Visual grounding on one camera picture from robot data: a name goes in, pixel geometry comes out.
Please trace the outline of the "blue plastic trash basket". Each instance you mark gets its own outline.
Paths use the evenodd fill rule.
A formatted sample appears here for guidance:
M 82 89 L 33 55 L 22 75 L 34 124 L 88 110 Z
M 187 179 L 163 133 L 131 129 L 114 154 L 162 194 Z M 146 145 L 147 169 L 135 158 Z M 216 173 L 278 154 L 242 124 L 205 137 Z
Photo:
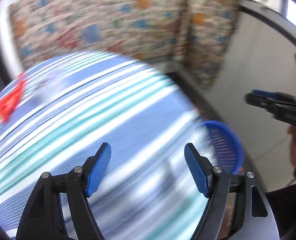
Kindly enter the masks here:
M 225 123 L 215 120 L 203 121 L 217 166 L 231 174 L 238 174 L 244 163 L 244 148 L 239 137 Z

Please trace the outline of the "patterned Chinese character blanket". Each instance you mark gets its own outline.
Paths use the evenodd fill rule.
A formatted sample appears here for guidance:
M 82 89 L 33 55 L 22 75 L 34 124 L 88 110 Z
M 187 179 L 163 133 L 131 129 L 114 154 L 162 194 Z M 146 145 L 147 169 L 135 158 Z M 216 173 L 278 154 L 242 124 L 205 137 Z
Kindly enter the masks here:
M 109 51 L 184 65 L 216 81 L 241 0 L 18 0 L 9 6 L 24 67 L 75 51 Z

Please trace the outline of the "striped blue green tablecloth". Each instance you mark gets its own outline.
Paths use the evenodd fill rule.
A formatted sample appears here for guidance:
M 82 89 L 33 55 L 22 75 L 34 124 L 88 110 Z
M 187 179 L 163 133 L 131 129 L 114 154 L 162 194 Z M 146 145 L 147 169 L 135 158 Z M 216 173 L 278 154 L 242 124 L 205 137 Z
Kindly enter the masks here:
M 200 111 L 166 75 L 103 52 L 59 56 L 24 73 L 25 93 L 0 119 L 0 226 L 15 238 L 43 172 L 67 173 L 112 154 L 89 204 L 105 239 L 189 239 L 206 205 L 184 159 L 211 158 Z M 8 96 L 10 83 L 1 93 Z

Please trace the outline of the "red plastic bag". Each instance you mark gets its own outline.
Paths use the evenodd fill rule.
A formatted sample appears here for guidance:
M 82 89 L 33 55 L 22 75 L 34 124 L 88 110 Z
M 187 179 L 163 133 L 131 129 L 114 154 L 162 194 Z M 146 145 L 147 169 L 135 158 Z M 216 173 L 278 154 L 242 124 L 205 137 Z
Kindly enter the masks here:
M 6 123 L 13 111 L 20 103 L 25 93 L 26 78 L 24 73 L 21 73 L 17 80 L 14 89 L 0 100 L 0 119 L 2 123 Z

